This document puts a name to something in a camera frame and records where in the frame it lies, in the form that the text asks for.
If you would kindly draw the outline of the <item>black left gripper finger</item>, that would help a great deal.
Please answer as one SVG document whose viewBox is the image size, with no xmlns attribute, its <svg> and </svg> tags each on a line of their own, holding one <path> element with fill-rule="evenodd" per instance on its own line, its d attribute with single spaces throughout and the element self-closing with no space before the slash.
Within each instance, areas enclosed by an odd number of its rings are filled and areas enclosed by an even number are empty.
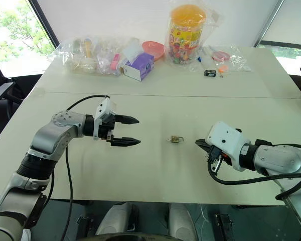
<svg viewBox="0 0 301 241">
<path fill-rule="evenodd" d="M 131 124 L 137 124 L 139 123 L 139 120 L 137 120 L 134 117 L 127 116 L 127 115 L 115 115 L 115 122 L 121 123 L 121 124 L 126 124 L 126 125 L 131 125 Z"/>
<path fill-rule="evenodd" d="M 130 137 L 122 137 L 122 138 L 112 138 L 110 141 L 111 146 L 115 147 L 129 147 L 138 145 L 141 141 L 130 138 Z"/>
</svg>

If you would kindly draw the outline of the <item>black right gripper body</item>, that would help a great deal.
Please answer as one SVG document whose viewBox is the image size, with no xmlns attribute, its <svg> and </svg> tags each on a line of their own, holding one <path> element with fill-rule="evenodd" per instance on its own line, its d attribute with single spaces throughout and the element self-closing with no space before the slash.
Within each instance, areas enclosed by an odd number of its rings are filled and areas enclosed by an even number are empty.
<svg viewBox="0 0 301 241">
<path fill-rule="evenodd" d="M 208 162 L 208 170 L 210 173 L 217 174 L 222 162 L 227 162 L 228 155 L 219 148 L 211 146 L 210 153 L 206 156 Z"/>
</svg>

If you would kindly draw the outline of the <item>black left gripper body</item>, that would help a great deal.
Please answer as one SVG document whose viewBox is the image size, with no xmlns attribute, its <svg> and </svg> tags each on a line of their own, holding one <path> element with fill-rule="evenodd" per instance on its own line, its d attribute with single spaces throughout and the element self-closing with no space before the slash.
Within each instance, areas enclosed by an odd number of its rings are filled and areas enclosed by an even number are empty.
<svg viewBox="0 0 301 241">
<path fill-rule="evenodd" d="M 107 141 L 112 146 L 114 145 L 114 134 L 113 130 L 115 128 L 115 115 L 111 114 L 99 125 L 99 138 Z"/>
</svg>

